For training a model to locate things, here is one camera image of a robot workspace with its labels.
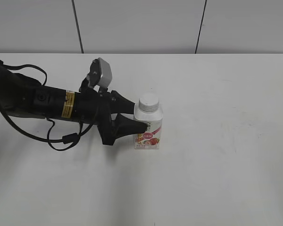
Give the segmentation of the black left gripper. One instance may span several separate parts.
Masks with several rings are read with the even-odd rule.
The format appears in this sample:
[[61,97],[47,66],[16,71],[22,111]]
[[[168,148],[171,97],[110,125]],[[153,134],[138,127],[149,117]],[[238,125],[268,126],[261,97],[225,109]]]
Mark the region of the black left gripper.
[[96,125],[104,145],[113,145],[115,140],[134,134],[142,134],[147,130],[147,124],[129,119],[121,113],[134,114],[135,103],[120,95],[117,91],[108,91],[100,87],[94,90],[96,84],[87,78],[83,79],[79,92],[75,95],[74,115],[79,116],[80,127],[87,124],[86,129],[80,129],[79,136],[85,135]]

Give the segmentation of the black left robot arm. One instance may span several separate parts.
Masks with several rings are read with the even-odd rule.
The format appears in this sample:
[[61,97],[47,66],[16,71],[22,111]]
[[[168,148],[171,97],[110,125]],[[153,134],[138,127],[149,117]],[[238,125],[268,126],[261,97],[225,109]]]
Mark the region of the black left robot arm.
[[37,137],[24,131],[12,121],[13,117],[77,122],[77,133],[58,140],[70,147],[92,126],[97,126],[104,145],[113,145],[120,137],[140,134],[147,129],[146,123],[127,118],[134,113],[134,103],[108,90],[112,72],[109,63],[102,58],[92,61],[78,92],[49,87],[21,74],[21,69],[22,65],[6,65],[0,60],[0,113],[15,130],[29,138],[49,145],[56,142],[50,137]]

